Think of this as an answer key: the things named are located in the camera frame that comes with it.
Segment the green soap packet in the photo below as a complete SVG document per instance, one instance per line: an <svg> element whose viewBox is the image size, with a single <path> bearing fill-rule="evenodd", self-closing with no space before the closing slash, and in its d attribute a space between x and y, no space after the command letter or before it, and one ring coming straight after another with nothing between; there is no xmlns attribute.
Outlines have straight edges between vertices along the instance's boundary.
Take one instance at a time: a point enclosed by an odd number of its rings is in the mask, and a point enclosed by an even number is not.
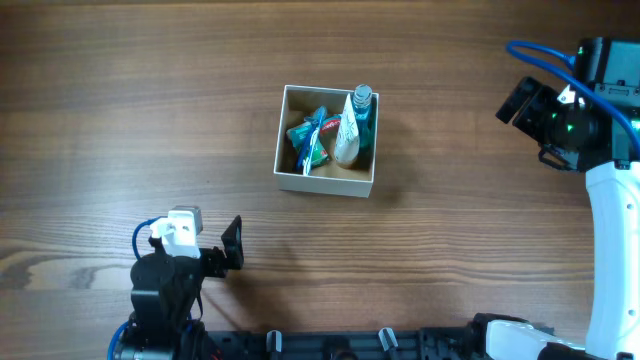
<svg viewBox="0 0 640 360"><path fill-rule="evenodd" d="M312 130L312 127L313 125L310 122L305 121L302 124L287 130L286 135L288 139L291 141L292 146L296 151L296 154L300 153L300 150L305 143L305 139L309 134L309 132ZM329 160L329 156L327 151L325 150L321 141L317 140L312 153L312 167L315 168L318 166L322 166L328 160Z"/></svg>

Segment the blue disposable razor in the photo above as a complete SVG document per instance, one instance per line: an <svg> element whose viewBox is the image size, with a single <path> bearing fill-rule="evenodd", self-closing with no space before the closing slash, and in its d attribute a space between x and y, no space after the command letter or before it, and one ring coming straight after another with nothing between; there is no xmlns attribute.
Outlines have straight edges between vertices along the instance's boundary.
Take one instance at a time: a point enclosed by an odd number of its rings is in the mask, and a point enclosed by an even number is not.
<svg viewBox="0 0 640 360"><path fill-rule="evenodd" d="M309 153L311 152L311 136L313 132L316 130L317 121L312 120L307 122L308 126L306 127L306 134L301 138L298 157L296 160L295 170L301 171L303 169L304 160L307 158Z"/></svg>

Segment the white leaf-print cream tube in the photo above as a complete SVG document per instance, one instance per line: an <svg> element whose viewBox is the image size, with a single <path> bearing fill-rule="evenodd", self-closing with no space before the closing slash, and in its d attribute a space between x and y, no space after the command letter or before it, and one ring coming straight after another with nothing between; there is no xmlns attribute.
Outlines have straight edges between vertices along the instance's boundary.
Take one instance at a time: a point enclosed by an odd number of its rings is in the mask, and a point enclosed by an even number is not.
<svg viewBox="0 0 640 360"><path fill-rule="evenodd" d="M340 118L334 158L340 167L349 168L357 159L360 145L359 130L350 94L346 97Z"/></svg>

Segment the white cardboard box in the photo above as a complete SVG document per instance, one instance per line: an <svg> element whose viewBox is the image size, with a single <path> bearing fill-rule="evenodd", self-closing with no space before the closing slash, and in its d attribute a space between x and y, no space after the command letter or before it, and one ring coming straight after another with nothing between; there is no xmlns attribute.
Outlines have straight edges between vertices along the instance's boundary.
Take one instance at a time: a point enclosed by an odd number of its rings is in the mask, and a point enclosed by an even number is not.
<svg viewBox="0 0 640 360"><path fill-rule="evenodd" d="M331 159L314 168L308 176L295 169L296 151L286 131L300 125L318 107L324 106L331 115L343 110L348 92L302 85L284 87L278 126L273 173L281 190L311 192L367 198L375 180L378 115L380 96L375 93L370 115L370 147L362 160L343 168Z"/></svg>

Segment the teal toothpaste tube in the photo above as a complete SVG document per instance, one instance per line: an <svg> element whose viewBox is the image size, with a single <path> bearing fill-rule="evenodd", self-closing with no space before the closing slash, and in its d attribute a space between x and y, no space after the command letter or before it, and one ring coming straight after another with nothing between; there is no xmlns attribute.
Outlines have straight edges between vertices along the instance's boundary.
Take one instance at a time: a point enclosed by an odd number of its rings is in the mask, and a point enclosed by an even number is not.
<svg viewBox="0 0 640 360"><path fill-rule="evenodd" d="M339 128L340 122L340 115L334 115L326 118L321 126L320 135L323 136L325 134L335 132ZM313 123L314 121L311 117L305 117L304 122L299 126L299 132L304 134L308 133Z"/></svg>

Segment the blue white toothbrush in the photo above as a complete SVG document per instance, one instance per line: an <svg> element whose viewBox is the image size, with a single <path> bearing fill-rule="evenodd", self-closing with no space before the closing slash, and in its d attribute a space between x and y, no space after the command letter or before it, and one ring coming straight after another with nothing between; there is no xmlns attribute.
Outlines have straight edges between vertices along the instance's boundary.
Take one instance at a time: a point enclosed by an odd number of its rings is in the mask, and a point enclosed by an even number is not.
<svg viewBox="0 0 640 360"><path fill-rule="evenodd" d="M304 176L308 176L310 174L310 172L311 172L312 160L313 160L313 151L314 151L315 144L316 144L318 136L319 136L319 132L320 132L321 126L323 125L323 122L324 122L326 116L327 116L327 109L326 109L325 106L319 107L318 109L315 110L315 112L313 114L313 119L317 121L317 127L316 127L316 130L313 132L313 134L311 136L311 152L309 153L307 158L304 160L304 165L303 165L303 169L302 169L302 174Z"/></svg>

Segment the blue mouthwash bottle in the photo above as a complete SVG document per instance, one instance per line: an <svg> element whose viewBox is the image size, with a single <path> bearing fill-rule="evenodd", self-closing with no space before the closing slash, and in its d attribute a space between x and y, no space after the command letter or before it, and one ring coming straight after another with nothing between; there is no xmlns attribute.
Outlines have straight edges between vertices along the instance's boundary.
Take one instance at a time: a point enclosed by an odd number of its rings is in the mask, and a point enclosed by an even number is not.
<svg viewBox="0 0 640 360"><path fill-rule="evenodd" d="M352 106L359 131L359 150L364 153L369 148L372 89L369 85L358 85L352 96Z"/></svg>

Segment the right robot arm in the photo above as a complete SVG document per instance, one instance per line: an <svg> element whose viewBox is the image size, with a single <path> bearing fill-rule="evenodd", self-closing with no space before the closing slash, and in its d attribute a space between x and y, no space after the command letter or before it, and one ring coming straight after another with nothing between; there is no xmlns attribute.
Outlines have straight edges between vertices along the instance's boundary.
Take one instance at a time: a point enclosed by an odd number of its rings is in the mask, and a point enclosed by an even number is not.
<svg viewBox="0 0 640 360"><path fill-rule="evenodd" d="M490 359L636 359L639 356L639 44L586 38L574 54L527 41L513 57L565 83L562 92L523 78L496 116L532 138L540 162L582 173L594 226L594 297L576 345L527 321L479 314L468 352Z"/></svg>

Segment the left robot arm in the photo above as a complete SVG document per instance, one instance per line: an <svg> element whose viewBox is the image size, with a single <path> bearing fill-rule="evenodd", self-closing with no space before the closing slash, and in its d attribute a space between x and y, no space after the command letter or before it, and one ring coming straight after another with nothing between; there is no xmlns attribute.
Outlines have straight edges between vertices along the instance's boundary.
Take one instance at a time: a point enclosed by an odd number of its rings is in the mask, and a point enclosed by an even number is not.
<svg viewBox="0 0 640 360"><path fill-rule="evenodd" d="M169 252L169 243L159 234L161 225L174 231L169 217L148 219L134 229L133 248L143 227L154 230L149 237L154 251L144 256L134 252L136 262L130 271L133 312L112 336L106 358L222 359L221 347L191 309L203 307L205 278L224 278L230 270L243 267L242 218L236 216L221 235L222 248L201 248L197 255L187 256Z"/></svg>

